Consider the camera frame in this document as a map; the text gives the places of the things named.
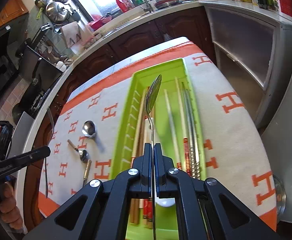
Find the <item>person's left hand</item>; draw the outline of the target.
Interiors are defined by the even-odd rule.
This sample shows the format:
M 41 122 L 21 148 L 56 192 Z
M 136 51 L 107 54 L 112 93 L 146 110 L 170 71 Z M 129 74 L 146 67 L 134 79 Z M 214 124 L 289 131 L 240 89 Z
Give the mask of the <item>person's left hand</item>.
M 23 219 L 16 205 L 14 189 L 8 182 L 3 184 L 3 200 L 0 203 L 0 217 L 12 229 L 20 230 L 23 228 Z

